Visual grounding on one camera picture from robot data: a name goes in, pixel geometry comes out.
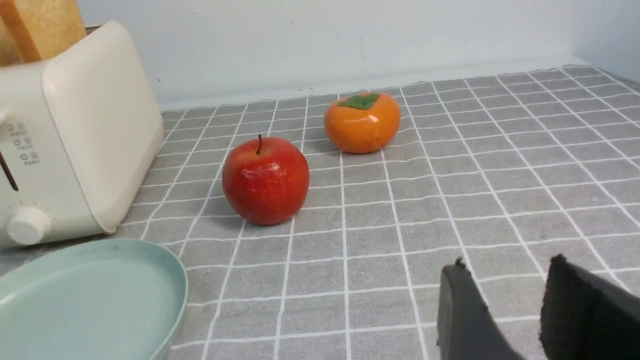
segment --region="plate rim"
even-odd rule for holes
[[[187,299],[189,297],[189,277],[187,275],[187,270],[184,267],[184,264],[182,264],[182,262],[180,261],[180,258],[176,254],[174,254],[171,250],[165,248],[162,245],[159,245],[159,244],[156,244],[156,243],[152,243],[152,242],[147,241],[147,240],[134,239],[134,238],[108,238],[108,239],[90,240],[90,241],[87,241],[87,242],[84,242],[84,243],[71,245],[71,246],[65,247],[63,249],[54,250],[54,251],[49,252],[49,253],[47,253],[47,254],[45,254],[43,256],[40,256],[37,259],[29,261],[28,263],[24,263],[24,264],[18,266],[17,268],[7,272],[6,274],[0,276],[0,284],[2,282],[2,279],[5,278],[7,275],[14,274],[17,270],[24,269],[25,266],[26,267],[37,266],[38,262],[43,260],[43,259],[51,259],[51,258],[56,257],[56,256],[62,256],[62,255],[64,255],[64,253],[77,251],[79,248],[83,248],[83,247],[90,247],[92,245],[97,245],[97,244],[108,245],[109,243],[139,244],[141,246],[155,248],[155,249],[157,249],[157,250],[159,250],[161,252],[164,252],[165,254],[168,254],[169,258],[171,258],[172,261],[174,263],[176,263],[180,268],[180,279],[182,281],[184,281],[184,293],[181,295],[182,296],[182,301],[181,301],[181,304],[180,304],[180,311],[178,312],[177,316],[175,317],[175,319],[173,321],[173,325],[166,332],[166,335],[165,335],[164,339],[162,340],[162,342],[158,343],[156,349],[154,350],[153,354],[150,355],[148,360],[161,359],[161,357],[159,357],[159,356],[160,355],[164,355],[164,356],[166,355],[166,352],[168,352],[169,349],[171,348],[171,346],[173,345],[172,342],[175,340],[175,337],[177,336],[177,333],[180,331],[180,329],[181,329],[181,327],[183,325],[184,313],[185,313],[186,306],[187,306]]]

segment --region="toaster slot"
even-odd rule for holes
[[[11,170],[9,169],[9,165],[7,165],[6,161],[4,160],[4,156],[2,156],[2,152],[0,152],[0,166],[2,166],[2,171],[4,172],[4,175],[6,176],[6,179],[9,181],[9,184],[11,185],[11,188],[15,192],[18,191],[18,184],[15,183],[15,179],[13,178],[13,175],[11,174]]]

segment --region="light blue plate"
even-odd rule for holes
[[[140,240],[97,240],[0,277],[0,359],[160,360],[181,327],[186,271]]]

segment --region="apple stem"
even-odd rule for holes
[[[262,134],[258,134],[258,150],[255,151],[256,155],[260,155],[260,148],[262,148]]]

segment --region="white wall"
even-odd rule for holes
[[[596,67],[640,82],[640,1],[580,2],[575,53]]]
[[[582,1],[78,3],[85,23],[117,20],[129,29],[159,102],[191,99],[198,105],[259,98],[269,90],[306,95],[328,83],[570,54],[579,38],[574,32],[584,25],[577,14],[585,14],[575,9]]]

